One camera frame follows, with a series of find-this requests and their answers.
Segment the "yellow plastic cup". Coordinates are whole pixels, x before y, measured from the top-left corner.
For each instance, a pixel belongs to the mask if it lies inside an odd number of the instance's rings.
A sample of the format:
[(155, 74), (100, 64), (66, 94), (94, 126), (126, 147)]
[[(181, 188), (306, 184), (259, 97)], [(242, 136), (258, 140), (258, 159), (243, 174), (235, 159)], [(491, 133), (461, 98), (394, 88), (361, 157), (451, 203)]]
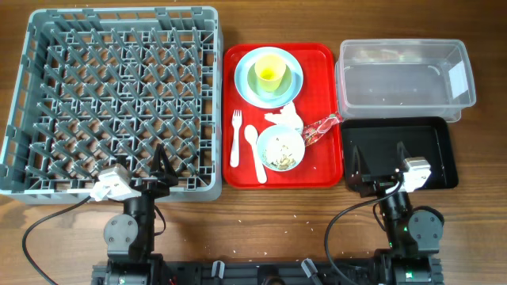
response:
[(275, 54), (263, 55), (254, 64), (258, 83), (266, 92), (273, 92), (280, 86), (286, 69), (285, 61)]

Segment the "red snack wrapper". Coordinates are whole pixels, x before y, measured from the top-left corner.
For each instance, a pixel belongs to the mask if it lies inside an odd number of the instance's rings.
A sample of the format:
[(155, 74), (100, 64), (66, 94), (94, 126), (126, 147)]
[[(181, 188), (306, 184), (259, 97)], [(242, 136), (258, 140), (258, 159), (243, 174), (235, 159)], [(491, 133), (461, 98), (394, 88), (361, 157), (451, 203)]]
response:
[(327, 133), (332, 126), (337, 125), (343, 121), (343, 118), (338, 112), (334, 112), (327, 117), (311, 123), (303, 128), (302, 137), (305, 146), (310, 146), (316, 143), (325, 133)]

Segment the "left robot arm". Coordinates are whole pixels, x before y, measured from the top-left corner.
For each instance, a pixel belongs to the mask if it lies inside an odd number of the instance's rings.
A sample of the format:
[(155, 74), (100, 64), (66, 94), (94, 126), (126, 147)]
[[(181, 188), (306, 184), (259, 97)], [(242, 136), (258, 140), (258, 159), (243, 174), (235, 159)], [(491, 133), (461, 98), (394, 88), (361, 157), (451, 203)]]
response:
[(94, 277), (93, 284), (172, 284), (172, 275), (161, 254), (154, 254), (155, 216), (160, 210), (155, 200), (170, 194), (178, 184), (178, 177), (158, 144), (150, 168), (155, 181), (140, 186), (141, 195), (126, 199), (121, 215), (111, 218), (105, 226), (104, 238), (108, 246), (108, 263), (102, 277)]

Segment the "white napkin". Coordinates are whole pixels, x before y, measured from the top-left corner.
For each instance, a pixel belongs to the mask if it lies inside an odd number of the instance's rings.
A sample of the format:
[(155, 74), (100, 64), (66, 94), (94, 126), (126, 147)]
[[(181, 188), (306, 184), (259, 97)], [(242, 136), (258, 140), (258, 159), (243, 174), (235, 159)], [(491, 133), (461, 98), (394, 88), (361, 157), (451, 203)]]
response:
[(265, 119), (276, 125), (284, 125), (296, 130), (300, 135), (303, 132), (303, 121), (295, 110), (295, 105), (291, 101), (287, 103), (279, 113), (266, 113)]

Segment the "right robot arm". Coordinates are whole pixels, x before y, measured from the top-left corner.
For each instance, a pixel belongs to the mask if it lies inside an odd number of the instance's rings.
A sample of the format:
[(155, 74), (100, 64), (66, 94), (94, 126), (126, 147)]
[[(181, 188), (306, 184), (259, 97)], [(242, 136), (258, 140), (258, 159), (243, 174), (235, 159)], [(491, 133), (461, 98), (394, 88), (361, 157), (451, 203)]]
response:
[(375, 176), (358, 146), (353, 147), (350, 184), (361, 196), (374, 196), (380, 209), (388, 249), (377, 249), (368, 265), (372, 284), (442, 284), (440, 251), (444, 216), (429, 206), (413, 207), (409, 194), (423, 186), (431, 166), (423, 157), (411, 157), (402, 142), (397, 145), (401, 165), (392, 174)]

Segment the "white plastic fork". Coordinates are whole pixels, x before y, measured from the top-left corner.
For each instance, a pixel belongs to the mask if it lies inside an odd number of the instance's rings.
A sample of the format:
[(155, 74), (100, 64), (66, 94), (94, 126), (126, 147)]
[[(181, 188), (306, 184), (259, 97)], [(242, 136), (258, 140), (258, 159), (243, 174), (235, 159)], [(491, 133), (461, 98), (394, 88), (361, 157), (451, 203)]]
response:
[(239, 130), (242, 126), (242, 111), (240, 109), (234, 110), (231, 123), (234, 133), (231, 146), (230, 166), (235, 168), (238, 167), (239, 164)]

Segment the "white plastic spoon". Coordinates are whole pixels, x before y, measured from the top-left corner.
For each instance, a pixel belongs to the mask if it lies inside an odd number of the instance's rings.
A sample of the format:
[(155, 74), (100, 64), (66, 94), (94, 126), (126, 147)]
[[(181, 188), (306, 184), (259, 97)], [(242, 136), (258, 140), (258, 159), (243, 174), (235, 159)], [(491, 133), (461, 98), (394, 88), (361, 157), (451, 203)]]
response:
[(253, 152), (253, 161), (254, 161), (254, 167), (255, 172), (257, 176), (257, 181), (261, 184), (264, 184), (267, 181), (267, 175), (264, 169), (264, 166), (261, 162), (261, 159), (259, 157), (259, 154), (257, 152), (257, 139), (258, 139), (258, 133), (255, 126), (249, 124), (245, 127), (245, 138), (246, 141), (250, 144), (252, 152)]

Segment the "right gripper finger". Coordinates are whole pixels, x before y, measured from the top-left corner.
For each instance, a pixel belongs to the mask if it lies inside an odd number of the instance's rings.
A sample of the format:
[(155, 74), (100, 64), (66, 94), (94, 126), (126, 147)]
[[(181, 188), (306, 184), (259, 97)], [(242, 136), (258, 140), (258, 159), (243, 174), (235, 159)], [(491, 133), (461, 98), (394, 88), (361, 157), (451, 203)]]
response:
[(353, 170), (352, 177), (357, 176), (370, 176), (371, 171), (368, 168), (368, 164), (358, 146), (353, 147)]
[(411, 158), (411, 154), (406, 149), (403, 141), (397, 142), (396, 150), (397, 150), (397, 156), (398, 156), (398, 160), (399, 160), (399, 169), (401, 171), (407, 171), (407, 166), (406, 166), (405, 160), (407, 158)]

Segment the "rice food scraps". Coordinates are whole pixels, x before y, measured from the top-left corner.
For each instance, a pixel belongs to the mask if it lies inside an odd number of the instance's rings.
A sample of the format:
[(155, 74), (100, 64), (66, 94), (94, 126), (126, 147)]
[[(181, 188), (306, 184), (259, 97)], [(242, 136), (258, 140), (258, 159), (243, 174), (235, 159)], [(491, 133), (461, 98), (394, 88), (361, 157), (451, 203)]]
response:
[(291, 142), (276, 137), (268, 142), (264, 157), (270, 167), (286, 170), (295, 164), (294, 149)]

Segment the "light blue bowl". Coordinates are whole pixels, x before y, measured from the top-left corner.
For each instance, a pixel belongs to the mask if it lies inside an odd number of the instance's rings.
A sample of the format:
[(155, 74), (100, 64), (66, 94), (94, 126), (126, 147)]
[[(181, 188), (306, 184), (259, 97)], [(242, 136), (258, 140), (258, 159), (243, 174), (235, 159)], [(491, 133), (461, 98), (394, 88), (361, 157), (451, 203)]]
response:
[(306, 150), (302, 135), (290, 127), (267, 127), (257, 139), (257, 154), (261, 163), (275, 172), (287, 172), (298, 166)]

